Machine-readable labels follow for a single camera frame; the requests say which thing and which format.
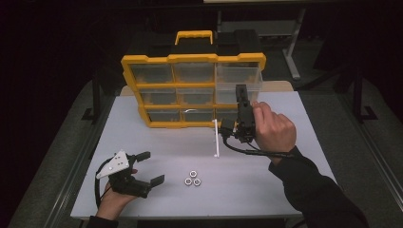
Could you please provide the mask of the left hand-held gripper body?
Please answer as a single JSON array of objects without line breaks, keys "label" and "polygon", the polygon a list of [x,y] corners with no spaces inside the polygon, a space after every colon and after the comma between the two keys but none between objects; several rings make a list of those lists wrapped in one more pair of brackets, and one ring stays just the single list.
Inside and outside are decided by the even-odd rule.
[{"label": "left hand-held gripper body", "polygon": [[112,158],[104,161],[95,174],[95,180],[108,177],[114,192],[146,198],[152,187],[150,182],[136,180],[133,176],[133,155],[127,155],[124,150],[117,152]]}]

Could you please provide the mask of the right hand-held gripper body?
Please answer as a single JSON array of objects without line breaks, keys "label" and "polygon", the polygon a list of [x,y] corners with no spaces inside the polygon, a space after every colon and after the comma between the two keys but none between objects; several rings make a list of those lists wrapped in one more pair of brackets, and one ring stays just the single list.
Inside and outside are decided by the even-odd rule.
[{"label": "right hand-held gripper body", "polygon": [[238,103],[237,119],[235,121],[222,119],[218,133],[227,148],[246,155],[256,155],[256,150],[239,149],[230,145],[227,141],[230,137],[238,139],[241,143],[251,143],[255,139],[256,122],[250,102]]}]

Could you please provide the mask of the large clear plastic drawer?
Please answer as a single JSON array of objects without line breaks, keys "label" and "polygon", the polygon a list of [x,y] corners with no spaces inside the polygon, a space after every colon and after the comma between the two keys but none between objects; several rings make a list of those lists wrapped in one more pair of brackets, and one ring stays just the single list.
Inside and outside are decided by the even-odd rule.
[{"label": "large clear plastic drawer", "polygon": [[246,85],[248,99],[256,100],[262,89],[261,70],[258,65],[218,64],[215,84],[218,105],[237,103],[236,85]]}]

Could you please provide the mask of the yellow drawer organizer cabinet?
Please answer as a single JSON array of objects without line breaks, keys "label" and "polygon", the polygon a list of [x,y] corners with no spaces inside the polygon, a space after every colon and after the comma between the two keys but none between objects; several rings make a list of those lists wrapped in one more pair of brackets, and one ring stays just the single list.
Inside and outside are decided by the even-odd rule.
[{"label": "yellow drawer organizer cabinet", "polygon": [[237,104],[216,103],[216,66],[258,65],[263,71],[266,56],[252,29],[139,32],[121,64],[147,126],[205,127],[237,118]]}]

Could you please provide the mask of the person's left hand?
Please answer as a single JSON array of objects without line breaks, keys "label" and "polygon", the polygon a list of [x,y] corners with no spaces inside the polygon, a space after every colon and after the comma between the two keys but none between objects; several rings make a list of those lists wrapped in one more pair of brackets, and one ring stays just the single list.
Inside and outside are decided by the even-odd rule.
[{"label": "person's left hand", "polygon": [[110,183],[108,182],[105,186],[105,191],[103,193],[100,206],[98,207],[96,217],[115,220],[123,212],[125,207],[136,198],[136,196],[114,192],[110,186]]}]

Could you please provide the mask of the person's right hand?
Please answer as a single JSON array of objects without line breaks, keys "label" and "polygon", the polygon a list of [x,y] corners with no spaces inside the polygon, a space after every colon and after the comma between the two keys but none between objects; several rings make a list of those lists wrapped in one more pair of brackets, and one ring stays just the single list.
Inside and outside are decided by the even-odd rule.
[{"label": "person's right hand", "polygon": [[272,111],[265,102],[252,103],[256,123],[255,141],[262,151],[290,152],[297,141],[297,130],[285,115]]}]

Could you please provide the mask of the black metal stand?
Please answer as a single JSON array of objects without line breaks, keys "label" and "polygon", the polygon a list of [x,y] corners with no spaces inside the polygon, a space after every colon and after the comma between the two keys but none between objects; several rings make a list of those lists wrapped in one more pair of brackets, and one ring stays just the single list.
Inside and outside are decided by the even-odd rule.
[{"label": "black metal stand", "polygon": [[370,106],[362,105],[362,91],[363,91],[363,75],[358,67],[354,80],[354,94],[353,94],[353,112],[354,116],[360,124],[367,120],[376,120],[377,116]]},{"label": "black metal stand", "polygon": [[96,78],[92,79],[92,107],[87,108],[82,119],[92,121],[94,124],[98,121],[101,112],[101,94],[100,84]]}]

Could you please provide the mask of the aluminium frame rail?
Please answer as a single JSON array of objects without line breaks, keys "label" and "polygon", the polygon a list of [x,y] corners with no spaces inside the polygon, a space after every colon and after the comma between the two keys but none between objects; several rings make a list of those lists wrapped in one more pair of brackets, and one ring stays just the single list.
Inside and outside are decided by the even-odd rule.
[{"label": "aluminium frame rail", "polygon": [[375,167],[377,168],[382,180],[386,183],[394,201],[399,207],[399,210],[403,213],[403,185],[387,163],[379,146],[375,143],[374,137],[365,125],[367,121],[377,121],[376,115],[369,106],[364,107],[365,114],[361,114],[360,112],[355,113],[355,105],[349,102],[346,95],[337,94],[336,96],[343,109],[347,112],[347,116],[353,123],[355,130],[365,142],[372,155]]},{"label": "aluminium frame rail", "polygon": [[58,186],[41,228],[80,227],[82,220],[72,218],[70,213],[114,101],[114,96],[101,96],[101,112],[96,123],[82,119],[86,109],[92,107],[92,95],[87,100],[77,99],[67,114],[67,122],[62,124],[47,160],[47,173],[52,178],[48,183],[57,181]]}]

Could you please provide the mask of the grey metal desk frame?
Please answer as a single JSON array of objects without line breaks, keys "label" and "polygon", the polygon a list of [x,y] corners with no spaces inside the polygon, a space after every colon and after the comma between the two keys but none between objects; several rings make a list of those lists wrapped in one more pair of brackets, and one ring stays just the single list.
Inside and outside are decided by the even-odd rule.
[{"label": "grey metal desk frame", "polygon": [[265,20],[265,21],[236,21],[222,20],[222,11],[218,12],[217,31],[234,31],[236,29],[254,29],[259,37],[286,36],[290,38],[287,48],[282,50],[283,58],[289,72],[295,81],[300,79],[300,74],[293,59],[293,51],[303,23],[306,9],[301,9],[293,20]]}]

